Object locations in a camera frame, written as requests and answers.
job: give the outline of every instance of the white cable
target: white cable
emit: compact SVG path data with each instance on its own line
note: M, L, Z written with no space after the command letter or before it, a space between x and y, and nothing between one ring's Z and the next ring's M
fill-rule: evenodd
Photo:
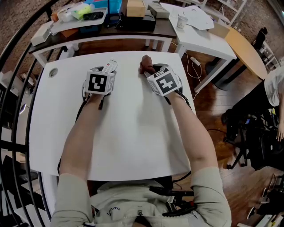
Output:
M187 57L187 66L186 66L187 74L188 74L189 76L191 76L192 78L198 79L199 82L201 83L201 81L200 81L200 77L201 77L201 74L202 74L202 67L201 67L201 65L199 65L199 66L200 66L200 76L198 76L198 74L197 74L197 72L196 72L196 70L195 70L195 68L194 68L194 66L193 66L193 62L192 62L191 66L192 66L192 68L194 69L194 71L195 71L197 77L194 77L194 76L190 75L190 73L188 72L189 58L188 58L187 52L185 52L185 53L186 53L186 57Z

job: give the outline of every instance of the white desk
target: white desk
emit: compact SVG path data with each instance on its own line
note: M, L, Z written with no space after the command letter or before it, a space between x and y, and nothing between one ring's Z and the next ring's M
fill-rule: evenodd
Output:
M94 137L89 180L140 180L189 171L178 125L170 105L155 95L138 75L142 56L167 63L183 84L193 111L185 71L177 54L110 52L84 55L46 64L39 83L30 127L31 169L57 175L63 146L82 104L81 88L87 70L118 61L114 90L104 102ZM49 72L58 68L50 78Z
M178 46L175 53L178 53L180 57L183 56L186 50L196 51L207 55L219 57L222 60L217 66L204 78L201 83L194 88L195 92L199 92L205 87L221 70L233 59L236 59L234 51L229 44L223 38L214 35L207 31L200 31L193 28L190 25L186 25L183 30L177 28L178 19L172 17L172 11L175 9L180 14L184 8L161 3L161 5L170 12L169 20L172 23L174 30L177 33Z

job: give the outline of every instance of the white tray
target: white tray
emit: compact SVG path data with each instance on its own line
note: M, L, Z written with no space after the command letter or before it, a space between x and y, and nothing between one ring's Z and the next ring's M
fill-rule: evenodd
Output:
M51 32L57 33L59 31L65 31L68 29L102 24L107 15L107 8L96 8L93 12L103 12L103 17L97 20L77 20L76 18L74 18L74 20L69 22L63 22L62 20L59 20L53 25Z

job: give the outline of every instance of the electrical outlet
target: electrical outlet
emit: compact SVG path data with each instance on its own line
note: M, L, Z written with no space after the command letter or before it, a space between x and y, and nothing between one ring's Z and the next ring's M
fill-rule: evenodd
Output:
M190 60L192 60L196 65L200 66L200 62L197 61L194 57L190 57Z

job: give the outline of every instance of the metal railing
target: metal railing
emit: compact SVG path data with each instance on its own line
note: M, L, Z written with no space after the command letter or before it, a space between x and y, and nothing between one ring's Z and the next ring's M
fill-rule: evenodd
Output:
M19 42L19 40L21 39L21 37L25 34L25 32L29 29L29 27L32 26L32 24L44 13L47 13L47 16L48 16L48 21L51 20L51 6L54 5L56 2L58 2L59 0L51 0L49 1L48 3L46 3L42 8L40 8L34 15L31 16L30 19L27 20L27 22L17 31L17 33L12 37L12 39L10 40L10 42L7 44L7 46L5 47L5 49L3 50L2 54L0 55L0 71L3 69L3 66L5 65L6 63L6 60L8 59L10 53L12 52L12 50L15 48L16 44ZM14 72L13 72L13 75L12 75L12 78L11 78L11 81L9 83L9 85L7 86L7 89L5 91L5 94L4 96L2 97L2 107L1 107L1 110L0 110L0 137L2 138L2 127L4 125L4 113L5 113L5 110L7 108L7 103L8 103L8 94L12 88L12 85L13 85L13 82L14 82L14 79L18 73L18 70L24 60L24 58L26 57L30 47L32 46L32 44L30 43L25 51L23 52L23 54L21 55L15 69L14 69ZM61 48L61 50L59 51L59 54L56 58L56 60L58 60L60 54L62 53L62 50L63 48ZM53 50L51 50L48 54L48 57L47 57L47 61L49 61L51 55L53 53ZM29 185L29 190L30 190L30 194L31 194L31 199L32 199L32 203L35 207L35 211L36 211L36 214L39 218L39 221L42 225L42 227L45 227L44 225L44 222L43 222L43 219L40 215L40 212L39 212L39 209L36 205L36 202L35 202L35 198L34 198L34 191L33 191L33 188L32 188L32 178L31 178L31 170L30 170L30 163L29 163L29 132L30 132L30 124L31 124L31 118L32 118L32 110L33 110L33 104L34 104L34 100L35 100L35 96L36 96L36 91L37 91L37 88L38 88L38 84L40 82L40 78L41 78L41 75L42 75L42 72L43 72L43 69L41 70L40 74L39 74L39 77L37 79L37 83L35 85L35 88L33 90L33 95L32 95L32 101L31 101L31 104L30 104L30 109L29 109L29 112L28 112L28 120L27 120L27 128L26 128L26 136L25 136L25 145L22 145L22 144L17 144L16 142L16 135L17 135L17 125L18 125L18 118L19 118L19 113L20 113L20 106L21 106L21 102L22 102L22 99L23 99L23 96L24 96L24 93L25 93L25 89L28 85L28 80L32 74L32 71L36 65L36 62L37 60L35 59L33 61L33 63L31 64L29 70L28 70L28 73L27 73L27 76L24 80L24 84L23 84L23 88L18 96L18 100L17 100L17 103L16 103L16 110L15 110L15 115L14 115L14 120L13 120L13 127L12 127L12 135L11 135L11 142L7 142L7 141L4 141L4 140L0 140L0 149L7 149L9 151L12 151L12 169L13 169L13 175L14 175L14 180L15 180L15 185L16 185L16 191L17 191L17 194L18 194L18 197L19 197L19 200L20 200L20 204L23 208L23 211L27 217L27 220L28 220L28 224L30 227L34 227L34 224L32 223L32 220L27 212L27 209L23 203L23 199L21 197L21 193L20 193L20 189L19 189L19 182L18 182L18 178L17 178L17 175L16 175L16 152L21 152L23 154L25 154L25 169L26 169L26 172L27 172L27 176L28 176L28 185ZM45 210L46 210L46 213L49 217L49 219L51 219L51 214L48 210L48 206L47 206L47 202L46 202L46 198L45 198L45 194L44 194L44 191L43 191L43 184L42 184L42 177L41 177L41 173L39 172L38 173L38 178L39 178L39 184L40 184L40 189L41 189L41 192L42 192L42 199L43 199L43 204L44 204L44 207L45 207ZM0 180L1 180L1 186L2 186L2 189L4 191L4 194L5 194L5 198L1 198L1 193L0 193L0 208L1 208L1 213L3 213L3 209L2 209L2 201L3 199L6 199L6 203L8 205L7 207L7 211L11 211L11 215L13 216L14 220L15 220L15 223L17 226L22 226L24 225L24 223L22 223L21 219L18 218L18 216L15 214L14 210L13 210L13 207L12 207L12 204L11 204L11 201L10 201L10 198L8 196L8 191L7 191L7 188L6 188L6 182L5 182L5 177L3 177L3 166L2 166L2 157L0 155Z

